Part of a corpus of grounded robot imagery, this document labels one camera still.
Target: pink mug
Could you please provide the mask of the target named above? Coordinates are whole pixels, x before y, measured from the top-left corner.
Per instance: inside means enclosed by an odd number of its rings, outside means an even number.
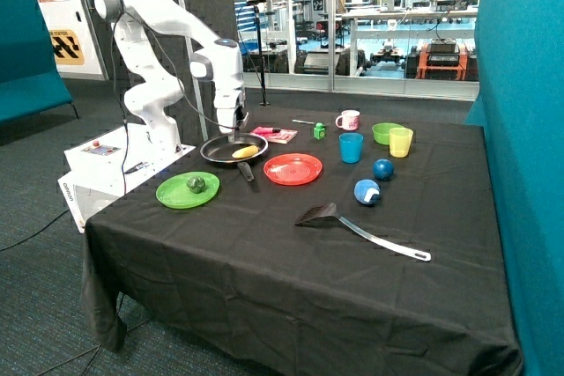
[[[345,110],[335,120],[335,125],[347,131],[356,131],[359,128],[360,112],[358,110]]]

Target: black spatula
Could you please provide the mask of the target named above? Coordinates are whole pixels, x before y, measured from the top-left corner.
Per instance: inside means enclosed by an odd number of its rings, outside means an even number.
[[[415,250],[413,248],[400,246],[399,244],[394,244],[393,242],[389,242],[387,240],[383,240],[381,238],[375,237],[371,233],[368,233],[362,229],[360,229],[357,225],[353,224],[349,220],[345,219],[341,215],[338,214],[337,205],[335,203],[328,203],[324,206],[315,206],[306,211],[303,215],[298,217],[295,222],[296,226],[312,226],[315,222],[326,221],[329,218],[335,218],[343,225],[347,226],[348,228],[352,229],[356,233],[358,233],[362,238],[368,240],[370,242],[374,242],[380,247],[388,248],[391,251],[395,251],[396,253],[408,255],[413,257],[414,259],[422,260],[423,262],[429,262],[431,260],[431,254],[425,251]]]

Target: white box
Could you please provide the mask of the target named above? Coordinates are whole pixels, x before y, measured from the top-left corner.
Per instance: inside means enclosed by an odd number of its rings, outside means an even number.
[[[70,172],[58,180],[59,187],[81,233],[88,218],[195,149],[182,145],[176,153],[155,157],[145,125],[129,123],[128,133],[129,146],[120,127],[64,152]],[[122,173],[141,163],[136,172]]]

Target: teal couch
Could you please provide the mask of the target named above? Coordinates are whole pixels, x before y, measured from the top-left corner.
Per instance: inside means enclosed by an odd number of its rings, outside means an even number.
[[[0,123],[71,102],[37,0],[0,0]]]
[[[525,375],[564,374],[564,0],[480,0],[487,157]]]

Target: blue ball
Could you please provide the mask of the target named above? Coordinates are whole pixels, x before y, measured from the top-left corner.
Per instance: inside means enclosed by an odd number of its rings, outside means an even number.
[[[389,181],[394,174],[394,165],[387,159],[379,159],[374,162],[372,171],[377,180]]]
[[[354,186],[354,197],[360,204],[374,204],[380,198],[380,187],[372,180],[360,180]]]

